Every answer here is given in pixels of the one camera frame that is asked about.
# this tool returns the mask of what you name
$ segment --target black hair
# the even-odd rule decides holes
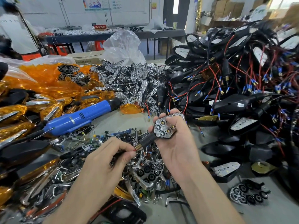
[[[17,7],[13,3],[5,2],[3,3],[2,7],[6,11],[6,13],[13,13],[13,14],[18,13]]]
[[[263,1],[263,4],[265,4],[265,3],[268,3],[270,0],[264,0]]]

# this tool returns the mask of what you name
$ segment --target workbench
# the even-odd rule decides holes
[[[102,117],[95,119],[92,124],[95,126],[94,130],[90,135],[102,135],[104,131],[111,133],[117,131],[124,131],[129,128],[137,128],[142,133],[147,131],[147,128],[153,124],[152,117],[148,122],[148,116],[146,113],[132,114],[132,115],[121,115],[119,110],[108,113]],[[195,125],[190,126],[190,130],[196,141],[198,148],[204,144],[217,141],[217,135],[219,133],[218,127],[202,127],[202,131],[205,135],[203,137],[198,128]],[[212,162],[215,160],[214,157],[208,156],[199,151],[200,158],[202,161]],[[245,222],[248,224],[297,224],[299,221],[298,204],[288,195],[288,193],[279,185],[274,177],[262,177],[255,178],[250,170],[249,164],[243,164],[239,168],[241,178],[250,178],[258,183],[264,182],[265,186],[271,191],[269,196],[268,206],[250,206],[250,205],[238,205],[232,204],[242,214]],[[219,183],[220,188],[225,194],[231,187],[239,183],[239,178],[235,177],[229,183]],[[195,224],[196,221],[192,212],[185,205],[170,204],[165,207],[167,194],[163,195],[162,199],[157,204],[153,204],[151,201],[148,203],[142,203],[140,209],[147,214],[148,224],[156,223],[169,223],[169,224]]]
[[[152,33],[150,31],[138,31],[135,32],[135,34],[138,36],[138,38],[141,39],[147,39],[147,53],[149,53],[149,43],[148,39],[153,38],[154,39],[154,60],[155,60],[155,53],[156,53],[156,39],[158,39],[158,53],[160,52],[160,38],[166,37],[167,38],[167,52],[166,52],[166,58],[168,58],[168,49],[169,49],[169,39],[173,38],[175,40],[178,40],[180,42],[185,42],[185,30],[176,29],[176,30],[164,30],[164,31],[158,31],[157,33]],[[81,49],[84,52],[82,42],[89,42],[89,41],[104,41],[111,37],[113,33],[103,33],[103,34],[95,34],[95,35],[52,35],[52,36],[45,36],[45,40],[48,44],[66,44],[67,46],[71,47],[71,51],[74,53],[75,50],[73,48],[72,43],[79,42],[81,45]]]

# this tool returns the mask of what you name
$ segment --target blue electric screwdriver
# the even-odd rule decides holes
[[[43,128],[43,132],[50,133],[53,136],[72,133],[80,127],[91,123],[95,118],[118,109],[120,105],[121,99],[119,98],[101,101],[77,112],[65,114],[51,120]]]

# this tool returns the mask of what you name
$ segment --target blue plastic piece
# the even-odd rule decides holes
[[[65,114],[48,122],[44,127],[45,132],[54,136],[72,133],[75,130],[92,122],[95,118],[111,111],[109,102],[104,100],[77,112]]]

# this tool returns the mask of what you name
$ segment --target white shirt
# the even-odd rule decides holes
[[[256,7],[255,10],[253,10],[253,12],[252,12],[252,14],[251,14],[248,21],[254,22],[254,21],[257,21],[257,20],[261,20],[266,15],[267,15],[267,5],[263,4],[263,5],[260,5],[260,6]]]
[[[11,47],[19,54],[38,51],[20,16],[13,14],[0,16],[0,34],[11,39]]]

